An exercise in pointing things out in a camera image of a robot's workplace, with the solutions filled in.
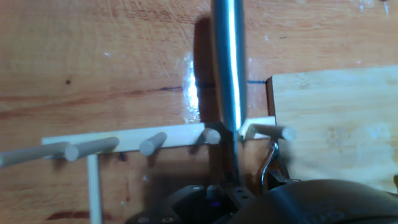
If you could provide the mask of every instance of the screw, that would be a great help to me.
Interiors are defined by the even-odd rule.
[[[174,222],[173,217],[165,217],[162,219],[162,223],[172,223],[172,222]]]
[[[138,223],[149,223],[149,218],[141,217],[140,219],[138,219]]]

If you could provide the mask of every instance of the metal rod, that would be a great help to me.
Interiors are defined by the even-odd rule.
[[[247,114],[246,43],[243,0],[213,0],[211,4],[213,60],[221,120],[233,135],[233,178],[244,185],[238,131]]]

